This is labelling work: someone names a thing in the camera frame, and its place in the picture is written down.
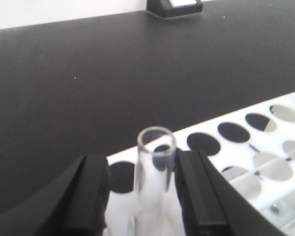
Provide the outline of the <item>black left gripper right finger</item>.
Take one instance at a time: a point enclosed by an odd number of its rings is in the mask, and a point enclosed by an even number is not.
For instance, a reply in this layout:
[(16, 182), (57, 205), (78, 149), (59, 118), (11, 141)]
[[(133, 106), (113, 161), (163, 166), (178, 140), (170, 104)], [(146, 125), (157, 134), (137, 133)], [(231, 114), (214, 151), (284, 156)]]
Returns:
[(202, 150), (177, 150), (175, 185), (188, 236), (282, 236), (217, 171)]

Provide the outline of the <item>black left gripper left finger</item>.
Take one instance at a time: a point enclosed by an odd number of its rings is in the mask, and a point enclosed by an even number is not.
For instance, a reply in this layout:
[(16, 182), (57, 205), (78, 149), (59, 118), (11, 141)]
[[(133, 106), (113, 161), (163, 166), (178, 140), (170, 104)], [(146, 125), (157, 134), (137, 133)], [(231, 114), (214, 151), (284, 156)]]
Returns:
[(0, 236), (101, 236), (110, 193), (106, 157), (82, 155), (39, 192), (0, 215)]

